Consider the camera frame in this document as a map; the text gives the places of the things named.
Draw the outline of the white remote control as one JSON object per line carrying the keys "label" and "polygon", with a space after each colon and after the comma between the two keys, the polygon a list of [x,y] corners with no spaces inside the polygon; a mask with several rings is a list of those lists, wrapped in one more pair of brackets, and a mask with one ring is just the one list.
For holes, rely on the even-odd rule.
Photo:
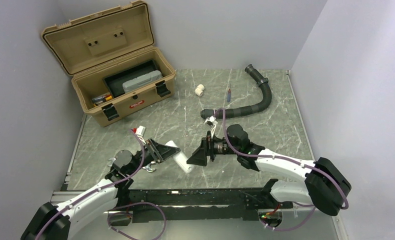
{"label": "white remote control", "polygon": [[168,158],[168,161],[174,161],[184,173],[189,174],[194,169],[194,165],[187,163],[188,157],[180,149],[178,153]]}

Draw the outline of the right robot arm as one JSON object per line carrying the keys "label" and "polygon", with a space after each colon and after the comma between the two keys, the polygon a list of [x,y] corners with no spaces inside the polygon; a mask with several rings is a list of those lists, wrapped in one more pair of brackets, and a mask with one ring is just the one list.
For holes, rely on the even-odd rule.
{"label": "right robot arm", "polygon": [[187,163],[205,167],[217,155],[236,155],[240,165],[248,170],[269,172],[289,179],[270,179],[265,184],[261,202],[268,208],[283,202],[295,202],[312,205],[329,216],[336,216],[340,210],[349,208],[347,196],[352,186],[328,158],[320,157],[314,161],[276,153],[252,142],[239,124],[227,127],[223,138],[208,131]]}

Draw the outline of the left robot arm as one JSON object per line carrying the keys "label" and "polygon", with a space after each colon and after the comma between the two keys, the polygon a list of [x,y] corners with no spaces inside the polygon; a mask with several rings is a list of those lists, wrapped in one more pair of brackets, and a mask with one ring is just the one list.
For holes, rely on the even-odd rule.
{"label": "left robot arm", "polygon": [[69,240],[103,212],[123,210],[132,203],[130,186],[139,170],[153,172],[152,165],[173,159],[189,172],[188,158],[171,140],[160,144],[148,139],[135,154],[119,151],[109,159],[110,170],[95,186],[74,198],[53,205],[44,203],[23,232],[22,240]]}

